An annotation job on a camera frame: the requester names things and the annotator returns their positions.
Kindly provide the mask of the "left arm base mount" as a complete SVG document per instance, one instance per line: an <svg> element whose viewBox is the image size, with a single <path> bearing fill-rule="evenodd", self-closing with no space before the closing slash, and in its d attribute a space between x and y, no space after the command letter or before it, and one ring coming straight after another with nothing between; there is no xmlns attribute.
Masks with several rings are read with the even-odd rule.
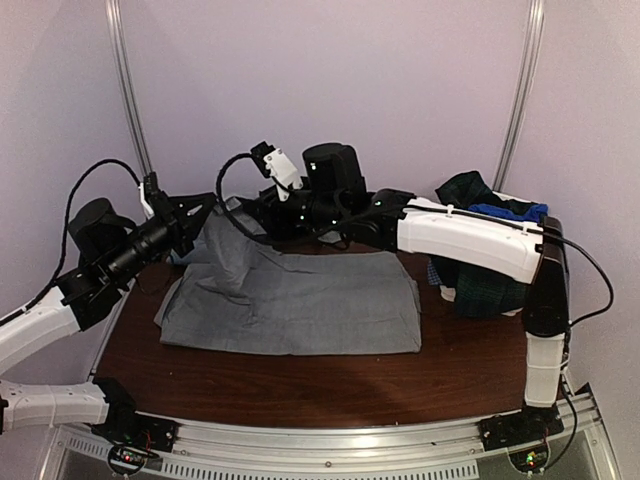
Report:
<svg viewBox="0 0 640 480"><path fill-rule="evenodd" d="M171 453L179 424L170 419L143 414L127 390L113 378L96 377L92 384L103 393L108 407L102 423L89 424L91 432L110 445L107 465L116 475L129 478L161 453Z"/></svg>

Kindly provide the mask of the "light blue denim skirt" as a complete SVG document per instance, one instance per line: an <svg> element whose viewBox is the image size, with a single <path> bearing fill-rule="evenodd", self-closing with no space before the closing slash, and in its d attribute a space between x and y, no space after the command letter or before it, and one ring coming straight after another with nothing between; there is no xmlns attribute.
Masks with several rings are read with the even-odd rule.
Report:
<svg viewBox="0 0 640 480"><path fill-rule="evenodd" d="M171 250L166 257L166 263L173 266L186 266L189 264L189 259L180 257L174 250Z"/></svg>

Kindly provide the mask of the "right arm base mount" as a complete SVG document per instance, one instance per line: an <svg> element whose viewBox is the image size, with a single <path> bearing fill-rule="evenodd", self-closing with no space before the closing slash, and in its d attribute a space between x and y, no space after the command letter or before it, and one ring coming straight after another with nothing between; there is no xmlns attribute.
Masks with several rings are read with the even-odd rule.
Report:
<svg viewBox="0 0 640 480"><path fill-rule="evenodd" d="M511 466L525 475L541 474L551 457L549 438L564 431L559 409L524 406L521 410L481 420L485 452L505 449Z"/></svg>

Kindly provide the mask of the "grey shirt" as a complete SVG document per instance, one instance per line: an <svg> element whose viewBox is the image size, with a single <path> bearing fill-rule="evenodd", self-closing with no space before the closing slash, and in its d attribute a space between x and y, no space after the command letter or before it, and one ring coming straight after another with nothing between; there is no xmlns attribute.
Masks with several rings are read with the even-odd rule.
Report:
<svg viewBox="0 0 640 480"><path fill-rule="evenodd" d="M392 253L281 253L215 208L185 264L154 318L164 344L276 356L422 347L418 287Z"/></svg>

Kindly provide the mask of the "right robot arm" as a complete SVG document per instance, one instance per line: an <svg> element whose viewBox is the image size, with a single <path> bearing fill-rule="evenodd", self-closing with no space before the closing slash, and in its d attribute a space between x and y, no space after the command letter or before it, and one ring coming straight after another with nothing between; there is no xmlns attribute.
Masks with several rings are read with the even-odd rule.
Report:
<svg viewBox="0 0 640 480"><path fill-rule="evenodd" d="M527 408L514 417L512 430L530 442L550 426L569 330L567 269L556 219L540 224L506 220L439 205L411 192L370 192L355 149L342 143L305 150L304 174L266 142L252 147L250 157L274 183L273 190L261 193L258 213L274 239L306 242L336 233L380 250L475 265L527 285L522 310Z"/></svg>

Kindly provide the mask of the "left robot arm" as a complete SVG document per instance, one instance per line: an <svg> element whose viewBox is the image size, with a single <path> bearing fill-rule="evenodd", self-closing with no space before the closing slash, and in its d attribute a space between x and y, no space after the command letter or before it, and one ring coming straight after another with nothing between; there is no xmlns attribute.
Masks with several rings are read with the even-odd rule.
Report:
<svg viewBox="0 0 640 480"><path fill-rule="evenodd" d="M142 224L118 215L106 198L84 205L67 227L80 253L77 268L56 275L35 305L2 319L1 369L105 320L147 265L169 251L184 256L193 249L216 202L212 193L170 197L158 191L143 202L150 216ZM133 444L144 433L135 409L134 400L111 378L75 385L1 385L3 432L85 423Z"/></svg>

